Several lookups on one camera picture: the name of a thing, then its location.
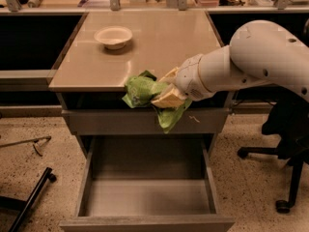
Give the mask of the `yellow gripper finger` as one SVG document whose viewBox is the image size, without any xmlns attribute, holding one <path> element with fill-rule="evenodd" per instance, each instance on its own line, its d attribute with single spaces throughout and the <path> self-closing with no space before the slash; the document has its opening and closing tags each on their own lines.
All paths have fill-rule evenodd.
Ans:
<svg viewBox="0 0 309 232">
<path fill-rule="evenodd" d="M 178 67 L 175 67 L 173 70 L 164 75 L 159 81 L 166 83 L 173 83 L 177 76 L 178 69 L 179 69 Z"/>
<path fill-rule="evenodd" d="M 174 84 L 169 84 L 151 103 L 158 108 L 176 108 L 184 104 L 187 96 Z"/>
</svg>

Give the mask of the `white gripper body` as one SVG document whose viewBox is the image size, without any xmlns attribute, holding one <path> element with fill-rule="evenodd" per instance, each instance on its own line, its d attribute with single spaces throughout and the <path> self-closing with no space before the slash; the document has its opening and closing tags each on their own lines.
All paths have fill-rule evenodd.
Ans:
<svg viewBox="0 0 309 232">
<path fill-rule="evenodd" d="M 175 85 L 191 100 L 198 102 L 214 96 L 203 84 L 199 74 L 199 64 L 203 55 L 197 54 L 185 60 L 178 68 Z"/>
</svg>

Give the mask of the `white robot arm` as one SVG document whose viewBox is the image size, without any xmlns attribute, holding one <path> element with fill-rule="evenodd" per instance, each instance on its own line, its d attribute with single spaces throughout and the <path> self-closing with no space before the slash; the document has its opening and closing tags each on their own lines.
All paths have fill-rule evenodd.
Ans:
<svg viewBox="0 0 309 232">
<path fill-rule="evenodd" d="M 186 59 L 161 80 L 168 86 L 152 99 L 159 108 L 264 84 L 309 101 L 309 47 L 274 22 L 254 20 L 240 26 L 228 45 Z"/>
</svg>

